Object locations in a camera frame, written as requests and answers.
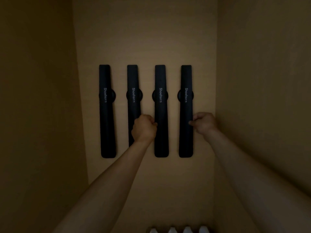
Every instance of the skin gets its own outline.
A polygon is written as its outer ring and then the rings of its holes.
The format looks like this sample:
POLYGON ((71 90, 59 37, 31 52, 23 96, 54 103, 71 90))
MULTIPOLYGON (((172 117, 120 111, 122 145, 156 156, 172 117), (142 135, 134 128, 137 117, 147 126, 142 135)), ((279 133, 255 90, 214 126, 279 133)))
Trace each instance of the skin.
MULTIPOLYGON (((311 199, 239 149, 211 113, 189 122, 211 145, 233 189, 262 232, 311 232, 311 199)), ((108 233, 125 204, 144 154, 156 136, 154 119, 135 120, 135 142, 81 196, 54 233, 108 233)))

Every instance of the beige wall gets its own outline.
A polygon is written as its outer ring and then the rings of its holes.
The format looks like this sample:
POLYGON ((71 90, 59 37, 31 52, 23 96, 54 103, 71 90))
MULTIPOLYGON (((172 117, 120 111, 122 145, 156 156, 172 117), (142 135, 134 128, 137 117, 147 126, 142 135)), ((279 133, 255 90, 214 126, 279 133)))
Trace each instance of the beige wall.
POLYGON ((113 232, 212 224, 214 155, 194 136, 194 155, 178 156, 180 67, 193 67, 194 111, 215 111, 216 0, 73 0, 89 182, 115 159, 100 155, 98 66, 109 64, 116 92, 119 157, 128 147, 128 64, 139 67, 142 113, 154 114, 154 66, 167 69, 168 158, 148 149, 113 232))
MULTIPOLYGON (((311 195, 310 0, 219 0, 216 117, 249 154, 311 195)), ((218 232, 257 232, 221 168, 218 232)))
POLYGON ((0 232, 50 232, 87 187, 70 0, 1 0, 0 232))

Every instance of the person's right arm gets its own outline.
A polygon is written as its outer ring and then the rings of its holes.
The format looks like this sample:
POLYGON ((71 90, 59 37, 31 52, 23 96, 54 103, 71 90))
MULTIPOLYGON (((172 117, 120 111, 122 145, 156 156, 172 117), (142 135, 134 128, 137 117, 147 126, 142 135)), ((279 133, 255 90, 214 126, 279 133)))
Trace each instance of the person's right arm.
POLYGON ((197 113, 194 126, 211 145, 231 186, 259 230, 311 232, 311 198, 243 152, 217 128, 211 113, 197 113))

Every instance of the person's left hand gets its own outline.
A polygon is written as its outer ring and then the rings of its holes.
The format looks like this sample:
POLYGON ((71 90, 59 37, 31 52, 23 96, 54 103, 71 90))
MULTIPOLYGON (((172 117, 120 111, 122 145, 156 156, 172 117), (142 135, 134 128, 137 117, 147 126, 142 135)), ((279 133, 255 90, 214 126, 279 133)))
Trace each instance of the person's left hand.
POLYGON ((136 142, 144 141, 151 143, 156 137, 157 123, 152 116, 142 114, 135 119, 132 136, 136 142))

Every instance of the black shoehorn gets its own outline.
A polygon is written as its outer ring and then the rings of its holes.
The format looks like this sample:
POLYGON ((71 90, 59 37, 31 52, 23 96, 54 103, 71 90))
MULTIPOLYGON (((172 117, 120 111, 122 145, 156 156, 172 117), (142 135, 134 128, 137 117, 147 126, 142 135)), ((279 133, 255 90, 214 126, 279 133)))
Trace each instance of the black shoehorn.
POLYGON ((111 89, 110 66, 99 66, 100 148, 103 158, 115 158, 115 123, 112 103, 116 94, 111 89))
POLYGON ((169 155, 169 131, 167 119, 167 99, 165 65, 155 66, 155 90, 152 98, 155 102, 155 122, 158 123, 155 137, 155 156, 169 155))
POLYGON ((181 66, 181 84, 178 100, 180 101, 179 156, 189 158, 193 155, 193 127, 189 125, 189 121, 193 118, 191 65, 181 66))
POLYGON ((142 100, 142 91, 139 89, 138 82, 138 66, 127 66, 127 116, 128 116, 128 146, 134 143, 132 136, 132 129, 134 120, 137 119, 140 114, 140 101, 142 100))

